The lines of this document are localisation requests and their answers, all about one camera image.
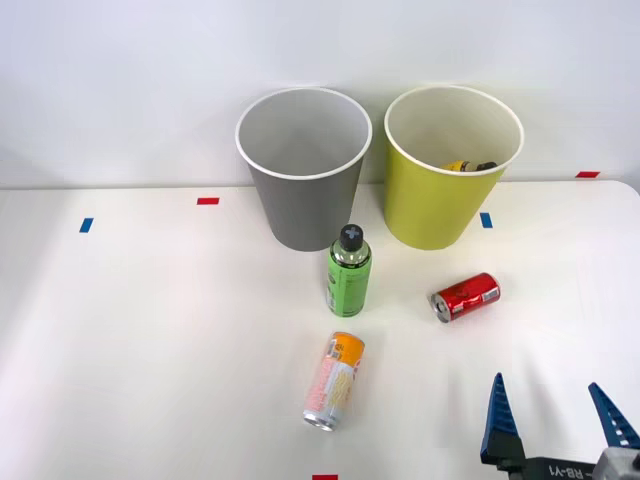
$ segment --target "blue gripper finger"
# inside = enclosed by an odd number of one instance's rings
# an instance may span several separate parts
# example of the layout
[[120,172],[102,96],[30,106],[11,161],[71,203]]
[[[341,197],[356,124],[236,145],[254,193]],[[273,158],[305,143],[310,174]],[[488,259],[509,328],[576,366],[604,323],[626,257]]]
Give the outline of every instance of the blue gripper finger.
[[589,385],[604,436],[610,447],[640,448],[640,437],[597,383]]
[[487,413],[487,426],[484,430],[484,438],[480,448],[481,457],[486,456],[489,451],[489,439],[493,432],[502,432],[519,438],[516,421],[511,413],[511,407],[509,407],[509,399],[507,398],[507,391],[504,388],[501,373],[498,373],[493,380],[489,411]]

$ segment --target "spray can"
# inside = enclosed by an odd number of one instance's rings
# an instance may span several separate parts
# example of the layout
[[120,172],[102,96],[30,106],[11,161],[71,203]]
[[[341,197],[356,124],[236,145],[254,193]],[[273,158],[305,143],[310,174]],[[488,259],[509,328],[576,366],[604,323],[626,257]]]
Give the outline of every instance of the spray can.
[[475,164],[473,162],[458,160],[457,162],[443,165],[440,168],[442,168],[443,170],[451,170],[452,172],[481,172],[483,170],[489,170],[490,168],[495,168],[497,166],[498,164],[496,162]]
[[356,378],[364,342],[355,335],[335,332],[316,373],[304,405],[302,418],[331,432],[342,418]]
[[345,225],[329,248],[327,304],[333,313],[352,317],[362,310],[370,272],[371,249],[362,228]]

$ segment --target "black nozzle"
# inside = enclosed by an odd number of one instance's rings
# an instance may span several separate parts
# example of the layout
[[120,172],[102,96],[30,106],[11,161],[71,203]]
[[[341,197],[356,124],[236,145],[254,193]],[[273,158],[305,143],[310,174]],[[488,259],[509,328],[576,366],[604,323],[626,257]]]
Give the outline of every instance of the black nozzle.
[[360,250],[363,242],[364,232],[358,225],[350,223],[349,225],[342,227],[342,230],[340,230],[340,245],[347,252]]

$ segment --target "can label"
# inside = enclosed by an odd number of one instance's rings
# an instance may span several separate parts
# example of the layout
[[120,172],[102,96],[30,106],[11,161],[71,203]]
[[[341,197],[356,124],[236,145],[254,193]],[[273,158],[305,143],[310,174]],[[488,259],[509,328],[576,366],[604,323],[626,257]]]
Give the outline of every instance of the can label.
[[332,335],[307,396],[304,415],[311,413],[332,427],[338,424],[351,397],[363,351],[359,338],[348,333]]
[[336,315],[349,317],[362,310],[370,271],[371,257],[357,268],[339,265],[329,257],[327,304]]

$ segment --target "gray paper cup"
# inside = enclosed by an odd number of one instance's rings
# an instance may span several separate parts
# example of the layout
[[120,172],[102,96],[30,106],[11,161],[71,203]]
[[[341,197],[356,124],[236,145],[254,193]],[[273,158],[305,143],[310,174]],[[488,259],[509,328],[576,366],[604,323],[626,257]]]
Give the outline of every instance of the gray paper cup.
[[371,136],[367,112],[324,88],[279,91],[243,113],[236,145],[282,244],[310,252],[338,237]]

